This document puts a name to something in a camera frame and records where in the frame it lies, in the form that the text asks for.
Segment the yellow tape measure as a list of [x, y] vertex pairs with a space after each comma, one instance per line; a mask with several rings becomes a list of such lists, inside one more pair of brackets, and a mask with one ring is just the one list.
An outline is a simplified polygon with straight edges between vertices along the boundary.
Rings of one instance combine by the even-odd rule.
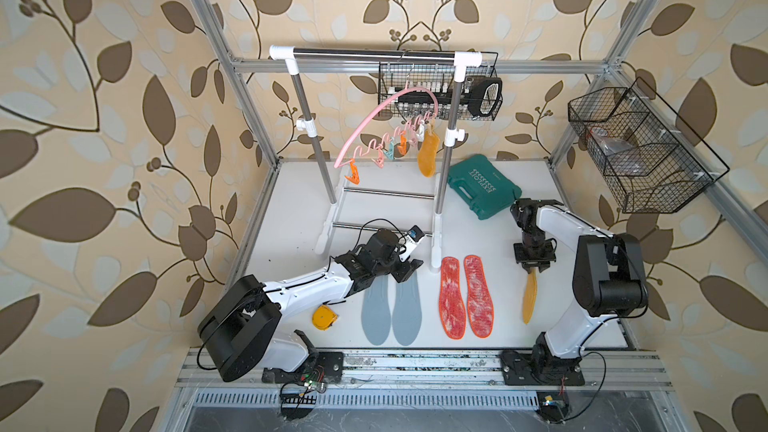
[[338, 320], [338, 315], [327, 305], [319, 306], [312, 314], [312, 325], [318, 330], [329, 329]]

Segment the green plastic tool case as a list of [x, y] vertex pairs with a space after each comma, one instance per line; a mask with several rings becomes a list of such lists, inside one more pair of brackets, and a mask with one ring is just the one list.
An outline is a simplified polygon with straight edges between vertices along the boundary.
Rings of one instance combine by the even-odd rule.
[[447, 183], [479, 220], [509, 209], [522, 197], [522, 189], [483, 155], [474, 155], [453, 165]]

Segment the red insole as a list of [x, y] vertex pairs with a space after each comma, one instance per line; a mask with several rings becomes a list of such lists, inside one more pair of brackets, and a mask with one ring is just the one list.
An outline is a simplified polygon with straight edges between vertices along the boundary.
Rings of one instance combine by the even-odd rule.
[[470, 328], [477, 337], [485, 339], [493, 330], [494, 306], [481, 258], [477, 255], [466, 256], [464, 271], [468, 285], [467, 313]]
[[438, 312], [448, 338], [460, 340], [466, 331], [466, 309], [461, 294], [460, 265], [455, 257], [445, 257], [440, 266]]

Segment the orange yellow insole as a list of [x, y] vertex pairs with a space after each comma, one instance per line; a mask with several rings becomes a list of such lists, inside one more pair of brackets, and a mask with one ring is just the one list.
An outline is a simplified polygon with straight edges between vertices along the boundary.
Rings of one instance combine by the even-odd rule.
[[432, 177], [435, 175], [436, 157], [439, 148], [439, 136], [432, 130], [426, 130], [424, 133], [424, 140], [417, 157], [419, 171], [423, 176]]
[[538, 293], [538, 269], [536, 267], [532, 267], [528, 269], [526, 273], [527, 280], [522, 301], [522, 320], [524, 324], [529, 324], [535, 310]]

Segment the plastic bag in basket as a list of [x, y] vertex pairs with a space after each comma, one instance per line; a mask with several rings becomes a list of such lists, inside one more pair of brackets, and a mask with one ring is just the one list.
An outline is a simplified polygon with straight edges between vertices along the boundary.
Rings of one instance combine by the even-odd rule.
[[639, 147], [625, 139], [612, 137], [602, 127], [593, 127], [590, 134], [604, 156], [603, 164], [613, 175], [641, 176], [645, 167]]

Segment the pink multi-clip hanger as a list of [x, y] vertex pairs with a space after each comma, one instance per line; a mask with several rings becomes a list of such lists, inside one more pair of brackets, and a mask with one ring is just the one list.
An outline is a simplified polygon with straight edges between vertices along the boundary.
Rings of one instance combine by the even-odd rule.
[[[381, 121], [378, 117], [387, 110], [387, 106], [392, 104], [397, 98], [408, 92], [424, 91], [429, 94], [433, 102], [433, 108], [430, 112], [422, 113], [411, 118], [395, 119]], [[333, 162], [333, 167], [340, 169], [347, 166], [351, 160], [361, 159], [370, 153], [376, 154], [378, 151], [384, 154], [384, 150], [392, 142], [398, 142], [399, 137], [406, 135], [407, 140], [415, 139], [421, 126], [433, 122], [438, 116], [438, 101], [435, 95], [424, 87], [410, 87], [391, 94], [378, 104], [365, 118], [363, 118], [357, 127], [349, 134], [348, 138], [341, 146]]]

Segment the white clothes rack with steel bars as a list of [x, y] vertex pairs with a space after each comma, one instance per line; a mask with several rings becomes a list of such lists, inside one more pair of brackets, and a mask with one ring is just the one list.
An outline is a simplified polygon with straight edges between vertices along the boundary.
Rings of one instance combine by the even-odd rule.
[[[275, 61], [283, 61], [288, 73], [294, 82], [294, 88], [302, 103], [306, 101], [301, 80], [299, 78], [299, 62], [301, 60], [336, 60], [351, 63], [390, 62], [397, 65], [443, 65], [449, 68], [452, 87], [449, 89], [449, 113], [447, 128], [444, 135], [443, 159], [441, 171], [436, 180], [436, 196], [433, 207], [433, 232], [431, 239], [431, 266], [437, 268], [442, 260], [442, 209], [447, 187], [447, 174], [452, 158], [452, 150], [457, 141], [465, 138], [465, 131], [456, 127], [458, 120], [459, 101], [463, 84], [466, 81], [467, 70], [482, 65], [483, 54], [480, 52], [425, 52], [425, 51], [378, 51], [378, 50], [346, 50], [346, 49], [312, 49], [295, 48], [293, 46], [272, 45], [269, 49], [270, 58]], [[424, 92], [431, 101], [431, 109], [408, 119], [403, 125], [398, 126], [392, 133], [387, 133], [380, 139], [370, 141], [365, 147], [357, 147], [350, 151], [353, 141], [360, 136], [364, 128], [388, 105], [395, 103], [399, 98], [415, 92]], [[362, 120], [360, 125], [350, 135], [349, 139], [341, 147], [334, 166], [349, 168], [351, 175], [348, 181], [357, 184], [359, 174], [355, 165], [357, 158], [362, 158], [377, 151], [379, 157], [374, 162], [381, 166], [384, 164], [384, 156], [392, 146], [403, 150], [410, 139], [416, 139], [424, 135], [428, 129], [428, 123], [435, 121], [439, 114], [438, 98], [432, 89], [418, 85], [410, 80], [405, 83], [405, 88], [399, 92], [390, 94], [374, 110]]]

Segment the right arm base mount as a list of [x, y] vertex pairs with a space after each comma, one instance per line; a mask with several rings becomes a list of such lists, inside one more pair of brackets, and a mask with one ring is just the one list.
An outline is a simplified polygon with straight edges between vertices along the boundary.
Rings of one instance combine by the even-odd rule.
[[579, 358], [559, 358], [550, 351], [545, 333], [536, 338], [530, 352], [505, 349], [499, 355], [507, 386], [584, 386]]

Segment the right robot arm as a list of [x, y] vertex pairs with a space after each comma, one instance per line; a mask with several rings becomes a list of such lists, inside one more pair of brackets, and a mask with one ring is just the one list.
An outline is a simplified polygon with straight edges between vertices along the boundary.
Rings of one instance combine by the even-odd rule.
[[525, 306], [535, 301], [531, 294], [536, 274], [556, 261], [557, 247], [575, 253], [573, 300], [560, 320], [538, 336], [530, 359], [539, 374], [575, 367], [584, 346], [604, 324], [647, 309], [640, 243], [628, 233], [614, 234], [589, 224], [556, 200], [520, 198], [510, 212], [521, 230], [514, 255], [527, 273]]

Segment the light blue insole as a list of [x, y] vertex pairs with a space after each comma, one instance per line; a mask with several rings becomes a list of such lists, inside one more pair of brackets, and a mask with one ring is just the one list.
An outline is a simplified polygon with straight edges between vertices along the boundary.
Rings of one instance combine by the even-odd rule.
[[363, 293], [361, 325], [365, 337], [373, 346], [382, 345], [391, 330], [389, 277], [379, 276]]
[[416, 275], [396, 284], [395, 304], [392, 312], [392, 331], [399, 345], [410, 346], [419, 335], [422, 309], [419, 283]]

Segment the orange clothes peg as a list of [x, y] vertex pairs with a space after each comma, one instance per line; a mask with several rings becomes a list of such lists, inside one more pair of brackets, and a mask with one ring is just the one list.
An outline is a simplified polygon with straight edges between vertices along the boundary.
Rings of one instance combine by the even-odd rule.
[[354, 160], [351, 160], [348, 164], [349, 167], [349, 174], [345, 176], [345, 178], [354, 185], [360, 184], [360, 175], [358, 167]]

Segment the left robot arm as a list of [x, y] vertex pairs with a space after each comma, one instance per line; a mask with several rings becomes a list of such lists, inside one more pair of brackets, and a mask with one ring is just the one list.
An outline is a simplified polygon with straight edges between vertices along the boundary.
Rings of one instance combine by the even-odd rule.
[[370, 288], [380, 276], [407, 281], [423, 264], [411, 254], [424, 237], [418, 226], [401, 234], [380, 228], [366, 243], [331, 256], [315, 272], [266, 283], [253, 275], [241, 277], [198, 326], [211, 368], [226, 383], [257, 366], [287, 374], [310, 373], [319, 361], [316, 348], [301, 330], [279, 332], [280, 321], [344, 301]]

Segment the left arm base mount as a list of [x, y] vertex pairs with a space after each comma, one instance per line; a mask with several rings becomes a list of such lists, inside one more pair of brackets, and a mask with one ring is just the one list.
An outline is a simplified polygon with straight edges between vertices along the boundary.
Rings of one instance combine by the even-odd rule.
[[261, 362], [265, 384], [277, 384], [279, 412], [287, 421], [309, 415], [330, 385], [341, 383], [344, 353], [321, 351], [301, 330], [277, 333]]

